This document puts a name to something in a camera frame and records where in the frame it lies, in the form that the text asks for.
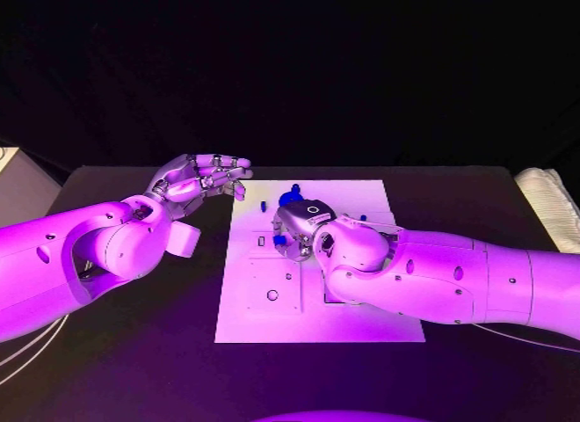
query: dark table surface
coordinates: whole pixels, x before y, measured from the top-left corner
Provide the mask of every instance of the dark table surface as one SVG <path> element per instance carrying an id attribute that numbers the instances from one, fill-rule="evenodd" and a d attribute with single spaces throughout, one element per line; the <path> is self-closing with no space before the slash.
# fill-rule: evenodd
<path id="1" fill-rule="evenodd" d="M 82 167 L 50 214 L 141 193 L 156 170 Z M 255 178 L 382 179 L 403 227 L 554 251 L 500 167 L 259 167 Z M 143 279 L 71 315 L 49 349 L 0 388 L 0 420 L 233 422 L 330 409 L 433 421 L 580 420 L 580 355 L 471 325 L 423 323 L 425 344 L 215 344 L 230 213 L 230 197 L 207 199 L 184 219 L 203 233 L 194 256 L 166 254 Z M 33 337 L 3 343 L 0 359 Z"/>

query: blue cap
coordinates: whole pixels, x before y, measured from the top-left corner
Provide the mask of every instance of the blue cap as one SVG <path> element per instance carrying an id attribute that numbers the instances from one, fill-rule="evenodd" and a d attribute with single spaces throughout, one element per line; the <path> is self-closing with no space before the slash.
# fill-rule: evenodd
<path id="1" fill-rule="evenodd" d="M 287 244 L 287 237 L 284 235 L 274 236 L 274 244 L 277 246 L 279 244 Z"/>
<path id="2" fill-rule="evenodd" d="M 302 196 L 300 194 L 301 188 L 297 184 L 292 185 L 292 190 L 285 192 L 279 197 L 279 206 L 284 207 L 289 202 L 295 200 L 302 200 Z"/>

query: white cloth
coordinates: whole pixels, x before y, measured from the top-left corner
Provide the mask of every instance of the white cloth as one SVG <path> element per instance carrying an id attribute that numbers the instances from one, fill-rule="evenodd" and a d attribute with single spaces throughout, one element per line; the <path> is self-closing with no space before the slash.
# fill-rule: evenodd
<path id="1" fill-rule="evenodd" d="M 514 179 L 559 251 L 580 253 L 580 211 L 559 173 L 531 168 Z"/>

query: robotic hand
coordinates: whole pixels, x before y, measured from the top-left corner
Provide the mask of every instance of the robotic hand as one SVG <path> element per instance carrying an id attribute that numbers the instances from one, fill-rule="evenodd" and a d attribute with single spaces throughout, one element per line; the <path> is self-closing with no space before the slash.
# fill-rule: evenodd
<path id="1" fill-rule="evenodd" d="M 192 257 L 200 231 L 177 220 L 209 196 L 243 200 L 249 166 L 243 158 L 184 154 L 157 171 L 143 195 L 0 229 L 0 342 L 140 279 L 166 251 Z"/>
<path id="2" fill-rule="evenodd" d="M 295 261 L 315 256 L 338 302 L 441 324 L 530 325 L 580 340 L 580 255 L 337 217 L 298 186 L 272 223 L 279 253 Z"/>

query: white board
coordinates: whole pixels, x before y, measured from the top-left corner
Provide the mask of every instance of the white board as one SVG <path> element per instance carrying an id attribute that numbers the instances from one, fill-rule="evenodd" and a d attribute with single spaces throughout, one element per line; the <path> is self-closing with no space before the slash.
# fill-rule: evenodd
<path id="1" fill-rule="evenodd" d="M 217 343 L 423 342 L 420 321 L 372 305 L 324 301 L 321 268 L 311 257 L 295 263 L 272 245 L 279 196 L 297 183 L 305 199 L 340 215 L 396 223 L 382 180 L 246 180 L 229 233 Z M 261 211 L 261 202 L 268 209 Z"/>

